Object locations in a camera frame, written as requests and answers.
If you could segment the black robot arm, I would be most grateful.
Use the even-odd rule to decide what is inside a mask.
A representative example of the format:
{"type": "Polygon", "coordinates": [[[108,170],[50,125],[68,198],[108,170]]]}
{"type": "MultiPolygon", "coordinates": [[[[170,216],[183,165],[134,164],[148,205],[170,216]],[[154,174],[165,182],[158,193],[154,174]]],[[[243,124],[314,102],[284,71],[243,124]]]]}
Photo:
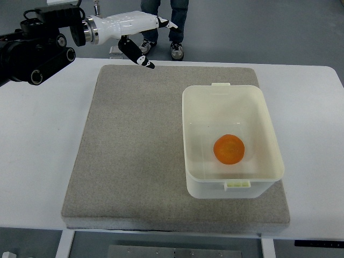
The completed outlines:
{"type": "Polygon", "coordinates": [[[26,17],[19,29],[1,36],[1,85],[9,81],[40,85],[74,62],[75,50],[67,46],[60,29],[68,27],[75,45],[85,45],[85,13],[80,5],[78,1],[34,8],[36,17],[26,17]]]}

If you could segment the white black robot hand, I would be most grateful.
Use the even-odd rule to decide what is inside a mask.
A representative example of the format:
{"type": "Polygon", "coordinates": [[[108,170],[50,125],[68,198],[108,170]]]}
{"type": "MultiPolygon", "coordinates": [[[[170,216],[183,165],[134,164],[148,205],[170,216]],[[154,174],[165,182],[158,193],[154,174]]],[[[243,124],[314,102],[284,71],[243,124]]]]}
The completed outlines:
{"type": "Polygon", "coordinates": [[[133,11],[105,18],[89,16],[83,21],[83,35],[86,42],[94,45],[103,44],[111,38],[118,39],[118,48],[126,57],[138,65],[153,69],[154,64],[143,55],[129,36],[162,27],[181,31],[172,21],[149,13],[133,11]]]}

